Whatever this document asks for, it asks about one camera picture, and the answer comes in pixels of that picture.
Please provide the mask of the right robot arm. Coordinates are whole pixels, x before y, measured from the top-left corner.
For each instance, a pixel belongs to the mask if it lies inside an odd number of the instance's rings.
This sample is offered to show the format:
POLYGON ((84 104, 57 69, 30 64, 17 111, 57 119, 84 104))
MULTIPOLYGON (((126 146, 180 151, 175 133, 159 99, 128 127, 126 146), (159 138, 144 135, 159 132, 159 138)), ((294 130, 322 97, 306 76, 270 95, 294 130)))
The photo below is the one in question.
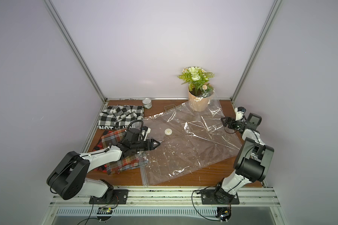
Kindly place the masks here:
POLYGON ((234 171, 217 184, 214 192, 216 197, 227 198, 231 201, 243 186, 263 181, 266 178, 274 148, 261 140, 257 128, 262 118, 255 113, 250 113, 247 118, 242 117, 238 120, 222 117, 221 122, 224 128, 240 133, 244 140, 234 162, 234 171))

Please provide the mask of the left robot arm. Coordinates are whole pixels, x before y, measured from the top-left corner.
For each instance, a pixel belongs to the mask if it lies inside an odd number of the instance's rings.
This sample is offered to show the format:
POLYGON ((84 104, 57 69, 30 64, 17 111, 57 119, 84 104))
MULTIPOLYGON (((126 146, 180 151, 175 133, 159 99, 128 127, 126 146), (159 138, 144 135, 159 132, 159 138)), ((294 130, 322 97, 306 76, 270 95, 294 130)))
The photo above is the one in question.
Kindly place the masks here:
POLYGON ((88 172, 124 159, 131 154, 152 151, 159 147, 159 141, 147 138, 150 128, 130 128, 118 143, 91 153, 68 152, 47 178, 47 185, 63 200, 76 196, 90 196, 93 201, 109 203, 114 199, 114 187, 104 180, 86 177, 88 172))

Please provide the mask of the clear plastic vacuum bag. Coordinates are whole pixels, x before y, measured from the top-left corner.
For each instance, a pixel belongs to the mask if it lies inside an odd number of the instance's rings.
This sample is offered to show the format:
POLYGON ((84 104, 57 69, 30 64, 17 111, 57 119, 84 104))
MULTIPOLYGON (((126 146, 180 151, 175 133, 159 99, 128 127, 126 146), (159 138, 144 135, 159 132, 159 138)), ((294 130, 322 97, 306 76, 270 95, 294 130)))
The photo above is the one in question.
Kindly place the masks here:
POLYGON ((144 119, 144 125, 151 129, 148 136, 160 146, 141 154, 143 185, 158 185, 238 154, 241 141, 225 131, 217 97, 212 96, 201 112, 191 106, 187 101, 144 119))

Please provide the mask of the black white checked shirt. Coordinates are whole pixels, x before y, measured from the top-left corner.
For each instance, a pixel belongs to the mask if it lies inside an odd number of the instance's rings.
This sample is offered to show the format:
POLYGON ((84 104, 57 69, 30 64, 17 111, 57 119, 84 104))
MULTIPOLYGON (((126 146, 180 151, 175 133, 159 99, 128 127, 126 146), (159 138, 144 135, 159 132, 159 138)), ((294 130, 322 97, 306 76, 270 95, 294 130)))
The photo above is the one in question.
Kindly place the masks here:
POLYGON ((117 130, 127 127, 135 120, 143 120, 143 106, 108 106, 99 114, 98 129, 117 130))

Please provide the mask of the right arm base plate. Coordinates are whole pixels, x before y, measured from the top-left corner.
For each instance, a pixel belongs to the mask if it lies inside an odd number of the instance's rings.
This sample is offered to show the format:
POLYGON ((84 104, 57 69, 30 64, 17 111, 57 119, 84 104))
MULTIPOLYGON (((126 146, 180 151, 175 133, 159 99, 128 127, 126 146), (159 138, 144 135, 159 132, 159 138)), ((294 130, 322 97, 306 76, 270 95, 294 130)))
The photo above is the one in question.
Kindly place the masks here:
POLYGON ((202 204, 219 204, 227 205, 234 204, 239 205, 239 198, 223 191, 222 189, 215 191, 214 189, 206 189, 200 192, 202 204))

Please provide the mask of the multicolour tartan shirt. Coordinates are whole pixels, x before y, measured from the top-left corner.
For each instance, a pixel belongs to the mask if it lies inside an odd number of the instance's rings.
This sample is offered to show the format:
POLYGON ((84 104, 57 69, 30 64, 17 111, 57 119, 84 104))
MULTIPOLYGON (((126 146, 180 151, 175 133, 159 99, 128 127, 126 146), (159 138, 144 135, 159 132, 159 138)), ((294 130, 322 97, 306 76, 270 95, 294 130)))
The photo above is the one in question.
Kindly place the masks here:
MULTIPOLYGON (((126 129, 119 129, 115 131, 109 131, 106 130, 103 132, 103 135, 101 136, 101 140, 104 146, 104 149, 109 147, 111 144, 115 144, 120 142, 124 135, 125 135, 126 129)), ((119 174, 121 172, 137 169, 140 168, 141 165, 141 157, 137 154, 128 156, 124 159, 120 159, 115 162, 108 163, 108 175, 112 174, 119 174)))

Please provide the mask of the red black checked shirt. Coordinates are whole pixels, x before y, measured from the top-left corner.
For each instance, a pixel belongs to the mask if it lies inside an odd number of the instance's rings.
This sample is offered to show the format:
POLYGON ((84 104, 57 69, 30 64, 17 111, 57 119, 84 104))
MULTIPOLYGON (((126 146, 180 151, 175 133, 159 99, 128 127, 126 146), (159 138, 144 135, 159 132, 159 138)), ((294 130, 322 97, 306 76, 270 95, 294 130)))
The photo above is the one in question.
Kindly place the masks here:
MULTIPOLYGON (((97 144, 93 147, 92 151, 99 151, 104 149, 102 140, 100 139, 97 144)), ((94 169, 95 171, 103 172, 103 173, 108 173, 108 163, 105 163, 97 168, 94 169)))

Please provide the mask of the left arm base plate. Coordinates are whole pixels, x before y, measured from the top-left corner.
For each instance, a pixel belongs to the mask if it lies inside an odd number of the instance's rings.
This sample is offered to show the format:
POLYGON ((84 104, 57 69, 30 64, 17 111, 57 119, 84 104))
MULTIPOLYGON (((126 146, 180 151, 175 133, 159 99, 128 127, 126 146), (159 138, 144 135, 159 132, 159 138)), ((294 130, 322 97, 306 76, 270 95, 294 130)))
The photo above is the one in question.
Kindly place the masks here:
POLYGON ((105 205, 126 204, 128 193, 129 193, 128 189, 109 190, 103 197, 92 197, 89 200, 89 203, 90 204, 105 204, 105 205))

